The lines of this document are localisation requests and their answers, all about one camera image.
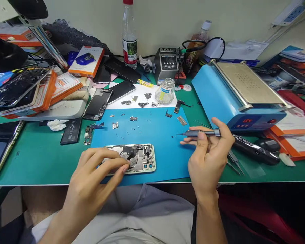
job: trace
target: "right hand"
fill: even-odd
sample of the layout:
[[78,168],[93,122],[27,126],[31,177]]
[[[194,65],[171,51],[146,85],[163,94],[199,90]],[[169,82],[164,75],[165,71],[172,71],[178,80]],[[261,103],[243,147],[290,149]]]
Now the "right hand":
[[[235,142],[225,123],[217,118],[212,118],[212,122],[220,129],[221,138],[209,136],[208,139],[206,134],[199,132],[197,138],[187,137],[180,142],[182,145],[196,146],[189,160],[188,170],[198,202],[209,197],[218,199],[216,187],[226,166],[227,155]],[[190,130],[212,131],[202,126],[190,127]]]

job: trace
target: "precision screwdriver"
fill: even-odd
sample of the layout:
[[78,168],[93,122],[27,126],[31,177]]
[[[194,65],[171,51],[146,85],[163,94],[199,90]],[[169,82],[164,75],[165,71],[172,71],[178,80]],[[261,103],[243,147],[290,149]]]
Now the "precision screwdriver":
[[184,135],[187,137],[197,137],[199,132],[203,132],[206,135],[214,135],[214,136],[221,136],[219,129],[214,129],[213,131],[202,131],[202,130],[188,130],[187,132],[183,132],[177,135]]

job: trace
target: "wall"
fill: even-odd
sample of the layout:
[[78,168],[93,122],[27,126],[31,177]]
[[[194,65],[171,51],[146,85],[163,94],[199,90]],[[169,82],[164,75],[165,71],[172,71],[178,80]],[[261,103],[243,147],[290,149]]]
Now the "wall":
[[[122,0],[44,0],[49,18],[65,19],[71,27],[106,43],[114,54],[122,54]],[[265,41],[274,31],[270,22],[290,0],[134,0],[138,52],[154,54],[158,47],[181,46],[198,31],[204,20],[212,20],[211,36],[226,41]],[[267,61],[286,46],[305,48],[305,22],[284,35],[260,56]]]

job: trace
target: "glass bottle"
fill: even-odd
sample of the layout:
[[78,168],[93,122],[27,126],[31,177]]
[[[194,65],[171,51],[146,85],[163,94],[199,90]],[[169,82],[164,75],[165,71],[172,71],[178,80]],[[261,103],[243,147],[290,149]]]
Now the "glass bottle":
[[166,78],[155,92],[155,99],[161,104],[170,104],[174,99],[174,80]]

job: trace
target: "phone battery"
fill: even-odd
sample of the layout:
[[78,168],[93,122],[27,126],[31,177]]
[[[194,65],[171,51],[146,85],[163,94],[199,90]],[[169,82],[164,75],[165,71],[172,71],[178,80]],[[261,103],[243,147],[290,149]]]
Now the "phone battery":
[[80,126],[82,118],[71,119],[66,122],[66,128],[61,138],[60,145],[77,143],[79,139]]

